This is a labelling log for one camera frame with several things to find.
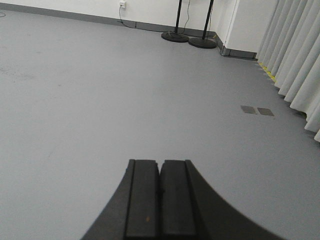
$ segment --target black rubber pad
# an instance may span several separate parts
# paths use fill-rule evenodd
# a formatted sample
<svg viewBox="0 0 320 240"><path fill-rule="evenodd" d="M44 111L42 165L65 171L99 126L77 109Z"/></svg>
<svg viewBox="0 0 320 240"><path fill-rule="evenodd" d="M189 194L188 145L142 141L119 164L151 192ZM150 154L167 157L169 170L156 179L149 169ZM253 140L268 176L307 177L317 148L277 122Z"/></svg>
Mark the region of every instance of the black rubber pad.
<svg viewBox="0 0 320 240"><path fill-rule="evenodd" d="M197 171L185 161L192 207L201 240L281 240L228 204Z"/></svg>
<svg viewBox="0 0 320 240"><path fill-rule="evenodd" d="M161 225L166 240L194 240L196 227L186 174L186 164L166 160L161 168Z"/></svg>
<svg viewBox="0 0 320 240"><path fill-rule="evenodd" d="M159 170L154 160L136 160L125 237L155 239L159 236Z"/></svg>
<svg viewBox="0 0 320 240"><path fill-rule="evenodd" d="M112 198L81 240L122 240L126 230L135 160L126 172Z"/></svg>

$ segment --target black pole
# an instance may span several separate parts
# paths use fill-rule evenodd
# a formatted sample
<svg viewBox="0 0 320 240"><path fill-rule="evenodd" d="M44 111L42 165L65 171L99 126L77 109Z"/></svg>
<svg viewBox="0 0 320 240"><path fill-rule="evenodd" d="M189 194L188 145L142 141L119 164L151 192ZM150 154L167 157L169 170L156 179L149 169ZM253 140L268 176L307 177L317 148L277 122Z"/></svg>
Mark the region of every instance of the black pole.
<svg viewBox="0 0 320 240"><path fill-rule="evenodd" d="M210 0L209 10L206 16L202 38L200 37L190 38L189 39L190 45L195 46L197 48L201 48L201 49L214 49L217 47L217 44L214 41L210 39L206 39L206 33L207 33L208 23L209 23L213 4L214 4L214 0Z"/></svg>
<svg viewBox="0 0 320 240"><path fill-rule="evenodd" d="M179 0L178 14L177 14L177 16L176 16L176 24L175 24L175 29L174 29L174 32L175 32L176 34L178 33L179 19L180 19L180 12L181 12L181 5L182 5L182 0Z"/></svg>
<svg viewBox="0 0 320 240"><path fill-rule="evenodd" d="M202 39L203 39L203 40L206 38L206 32L207 32L208 22L209 22L209 19L210 19L211 9L212 9L212 5L213 5L213 4L214 4L214 0L210 0L209 11L208 11L208 14L207 14L207 16L206 16L206 21L205 21L204 30L203 30L203 35L202 35Z"/></svg>

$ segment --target gray floor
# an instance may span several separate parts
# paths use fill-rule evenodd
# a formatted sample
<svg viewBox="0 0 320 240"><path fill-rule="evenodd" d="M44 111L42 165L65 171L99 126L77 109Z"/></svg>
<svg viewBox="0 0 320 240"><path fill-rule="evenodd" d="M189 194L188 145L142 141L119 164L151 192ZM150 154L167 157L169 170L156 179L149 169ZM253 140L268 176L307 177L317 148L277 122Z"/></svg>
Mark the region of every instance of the gray floor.
<svg viewBox="0 0 320 240"><path fill-rule="evenodd" d="M319 240L320 145L256 62L157 32L2 12L1 240L78 240L131 158L191 159L249 218Z"/></svg>

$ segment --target floor lamp stand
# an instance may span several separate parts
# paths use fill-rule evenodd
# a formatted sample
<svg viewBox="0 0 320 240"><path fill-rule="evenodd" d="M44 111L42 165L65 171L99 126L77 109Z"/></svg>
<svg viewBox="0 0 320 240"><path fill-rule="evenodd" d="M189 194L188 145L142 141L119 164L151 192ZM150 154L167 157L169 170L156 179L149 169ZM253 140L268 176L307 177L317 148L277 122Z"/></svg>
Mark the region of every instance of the floor lamp stand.
<svg viewBox="0 0 320 240"><path fill-rule="evenodd" d="M214 49L214 48L217 47L217 44L214 41L209 40L208 38L206 38L208 22L209 22L209 19L210 19L210 15L211 15L211 10L212 10L213 4L214 4L214 0L210 0L209 11L208 11L208 14L206 16L206 21L205 21L202 37L190 38L189 39L189 44L190 45L195 46L197 48L201 48L201 49Z"/></svg>
<svg viewBox="0 0 320 240"><path fill-rule="evenodd" d="M189 41L188 36L178 33L181 5L182 5L182 0L179 0L178 14L176 17L176 24L175 24L174 31L166 31L161 34L161 37L165 40L176 42L176 43L186 43Z"/></svg>

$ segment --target yellow tape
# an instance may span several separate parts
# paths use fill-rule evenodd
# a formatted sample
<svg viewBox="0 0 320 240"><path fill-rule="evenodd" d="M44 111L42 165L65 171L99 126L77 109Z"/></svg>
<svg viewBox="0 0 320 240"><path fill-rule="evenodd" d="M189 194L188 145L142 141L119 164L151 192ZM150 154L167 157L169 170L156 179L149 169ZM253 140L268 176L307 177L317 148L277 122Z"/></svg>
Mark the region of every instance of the yellow tape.
<svg viewBox="0 0 320 240"><path fill-rule="evenodd" d="M263 65L262 62L259 62L259 65L260 65L260 66L262 67L262 69L266 72L266 74L268 74L269 78L271 78L271 80L275 83L275 82L276 82L276 77L273 76L270 71L268 71L267 67L266 67L265 65Z"/></svg>

